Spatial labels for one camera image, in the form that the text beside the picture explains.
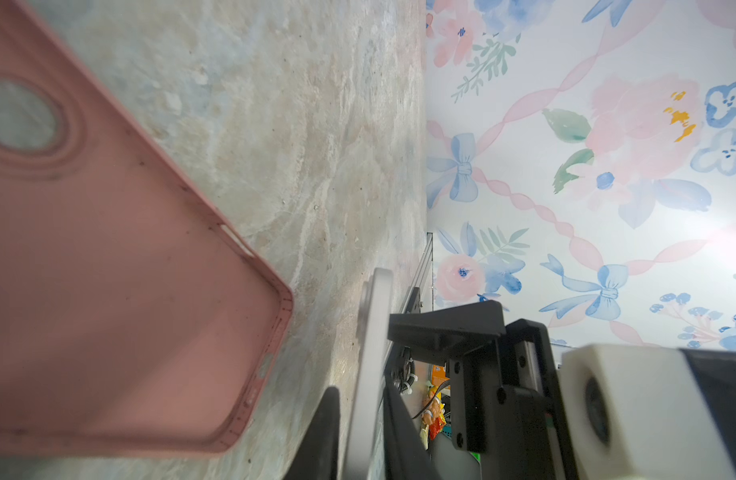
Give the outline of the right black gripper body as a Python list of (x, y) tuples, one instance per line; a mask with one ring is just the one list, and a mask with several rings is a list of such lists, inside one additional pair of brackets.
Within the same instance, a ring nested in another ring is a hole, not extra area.
[(481, 478), (577, 478), (543, 324), (520, 319), (465, 332), (450, 363), (454, 445), (479, 455)]

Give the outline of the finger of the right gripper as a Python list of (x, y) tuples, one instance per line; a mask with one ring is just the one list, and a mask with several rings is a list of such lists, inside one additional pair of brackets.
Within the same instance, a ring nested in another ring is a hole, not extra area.
[(388, 339), (415, 360), (443, 365), (506, 334), (502, 305), (493, 300), (425, 313), (391, 314)]

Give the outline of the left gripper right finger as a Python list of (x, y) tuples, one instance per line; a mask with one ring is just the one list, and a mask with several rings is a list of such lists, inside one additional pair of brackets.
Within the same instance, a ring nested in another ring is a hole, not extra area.
[(385, 477), (390, 480), (440, 480), (398, 391), (383, 391)]

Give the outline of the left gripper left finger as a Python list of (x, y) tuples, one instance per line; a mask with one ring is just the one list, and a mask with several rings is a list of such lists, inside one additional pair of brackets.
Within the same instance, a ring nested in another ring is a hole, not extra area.
[(338, 477), (339, 390), (328, 387), (290, 464), (284, 480), (335, 480)]

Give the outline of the black phone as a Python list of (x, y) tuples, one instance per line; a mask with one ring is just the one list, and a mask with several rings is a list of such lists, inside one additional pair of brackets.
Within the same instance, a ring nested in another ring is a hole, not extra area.
[(341, 471), (343, 479), (365, 479), (370, 470), (388, 351), (392, 289), (393, 274), (384, 268), (376, 268), (363, 284), (358, 311), (359, 370)]

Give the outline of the pink phone case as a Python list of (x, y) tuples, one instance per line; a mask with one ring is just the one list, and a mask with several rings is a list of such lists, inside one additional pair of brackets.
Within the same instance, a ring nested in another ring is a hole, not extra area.
[(292, 310), (56, 35), (0, 1), (0, 456), (220, 456)]

